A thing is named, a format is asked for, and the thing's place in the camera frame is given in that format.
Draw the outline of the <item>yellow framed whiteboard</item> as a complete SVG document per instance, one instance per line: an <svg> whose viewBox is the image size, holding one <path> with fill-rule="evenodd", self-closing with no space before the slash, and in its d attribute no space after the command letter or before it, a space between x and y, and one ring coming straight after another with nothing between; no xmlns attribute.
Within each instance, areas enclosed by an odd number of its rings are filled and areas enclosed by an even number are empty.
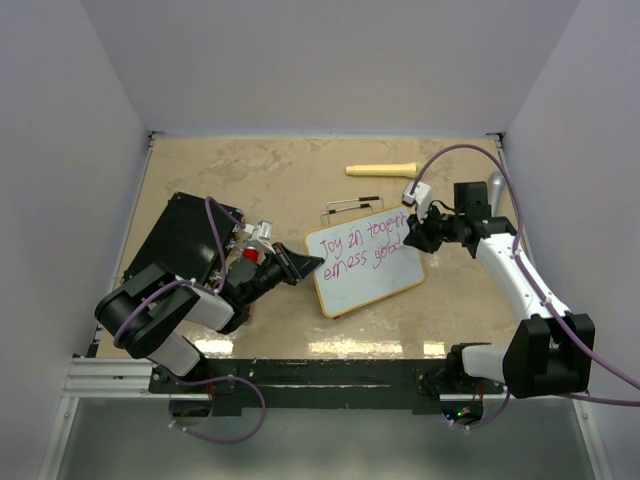
<svg viewBox="0 0 640 480"><path fill-rule="evenodd" d="M402 247L409 213L397 206L310 231L306 251L324 264L313 278L322 313L336 318L422 284L420 252Z"/></svg>

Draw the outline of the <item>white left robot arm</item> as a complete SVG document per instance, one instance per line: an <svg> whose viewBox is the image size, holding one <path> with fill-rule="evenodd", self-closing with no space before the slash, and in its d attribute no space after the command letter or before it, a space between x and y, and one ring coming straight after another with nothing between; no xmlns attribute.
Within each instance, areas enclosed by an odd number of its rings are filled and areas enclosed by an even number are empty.
<svg viewBox="0 0 640 480"><path fill-rule="evenodd" d="M256 300L282 283L298 285L325 262L280 242L261 262L257 255L255 249L246 249L215 289L153 264L104 297L94 316L116 348L164 367L183 391L196 392L207 380L204 354L176 328L187 321L232 333L248 320Z"/></svg>

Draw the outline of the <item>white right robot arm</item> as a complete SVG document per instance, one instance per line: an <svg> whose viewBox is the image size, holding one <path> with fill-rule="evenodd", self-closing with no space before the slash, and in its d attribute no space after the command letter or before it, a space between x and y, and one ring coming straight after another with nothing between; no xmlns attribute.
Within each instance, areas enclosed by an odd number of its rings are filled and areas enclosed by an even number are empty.
<svg viewBox="0 0 640 480"><path fill-rule="evenodd" d="M591 359L582 349L593 346L595 325L546 289L528 257L515 247L511 221L493 215L486 183L455 184L452 207L437 206L430 186L410 183L402 202L413 210L405 245L425 253L444 243L466 248L497 282L519 323L507 348L453 346L445 368L448 386L466 393L482 378L505 385L518 399L585 390Z"/></svg>

